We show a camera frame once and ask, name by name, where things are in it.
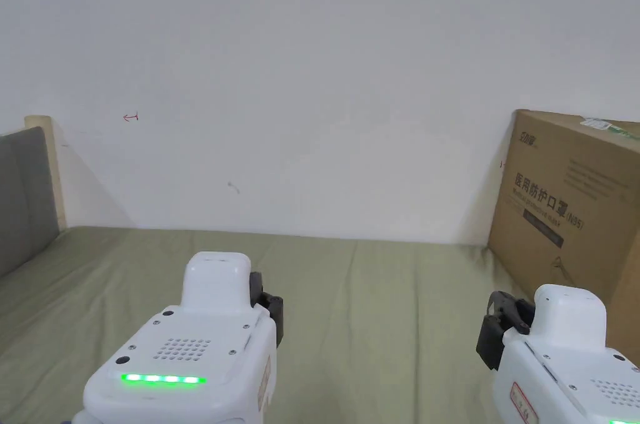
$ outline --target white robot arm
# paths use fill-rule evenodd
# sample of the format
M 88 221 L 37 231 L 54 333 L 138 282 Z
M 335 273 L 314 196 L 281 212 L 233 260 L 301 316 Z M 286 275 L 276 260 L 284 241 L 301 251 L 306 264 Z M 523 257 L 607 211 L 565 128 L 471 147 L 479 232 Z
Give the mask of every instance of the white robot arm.
M 605 346 L 602 301 L 556 285 L 543 285 L 534 299 L 532 306 L 492 293 L 478 338 L 476 351 L 497 371 L 494 401 L 502 420 L 640 423 L 640 370 Z
M 88 380 L 73 424 L 262 424 L 283 300 L 235 253 L 198 253 L 182 302 L 153 316 Z

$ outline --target green bed sheet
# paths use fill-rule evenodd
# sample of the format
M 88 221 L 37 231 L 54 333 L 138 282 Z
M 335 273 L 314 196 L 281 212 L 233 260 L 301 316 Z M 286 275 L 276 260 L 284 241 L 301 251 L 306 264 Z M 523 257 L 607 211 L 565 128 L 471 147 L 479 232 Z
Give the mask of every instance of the green bed sheet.
M 84 384 L 179 303 L 200 250 L 246 254 L 285 302 L 267 424 L 499 422 L 475 352 L 488 250 L 224 232 L 76 228 L 0 280 L 0 421 L 70 420 Z

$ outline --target bed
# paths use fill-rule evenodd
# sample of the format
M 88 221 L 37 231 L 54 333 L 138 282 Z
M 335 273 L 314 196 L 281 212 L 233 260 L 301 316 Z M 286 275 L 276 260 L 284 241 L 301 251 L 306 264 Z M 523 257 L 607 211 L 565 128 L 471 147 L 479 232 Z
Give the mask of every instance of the bed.
M 487 249 L 65 229 L 51 120 L 26 122 L 0 137 L 0 172 L 20 183 L 0 187 L 4 424 L 71 419 L 88 377 L 151 315 L 179 303 L 198 250 L 246 254 L 265 289 L 284 298 L 268 423 L 500 422 L 475 346 L 490 292 L 521 292 Z M 24 221 L 26 237 L 11 231 Z

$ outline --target white wall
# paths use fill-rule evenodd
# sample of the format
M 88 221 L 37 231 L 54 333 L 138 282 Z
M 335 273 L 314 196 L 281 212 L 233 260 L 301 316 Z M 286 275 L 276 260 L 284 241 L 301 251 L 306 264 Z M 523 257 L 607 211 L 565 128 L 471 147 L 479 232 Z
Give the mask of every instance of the white wall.
M 514 109 L 640 121 L 640 0 L 0 6 L 71 225 L 481 243 Z

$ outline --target gray headboard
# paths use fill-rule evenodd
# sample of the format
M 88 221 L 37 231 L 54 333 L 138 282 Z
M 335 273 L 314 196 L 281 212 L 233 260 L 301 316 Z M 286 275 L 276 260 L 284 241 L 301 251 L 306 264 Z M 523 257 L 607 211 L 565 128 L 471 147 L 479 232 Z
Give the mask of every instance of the gray headboard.
M 0 277 L 58 233 L 45 131 L 32 127 L 0 136 Z

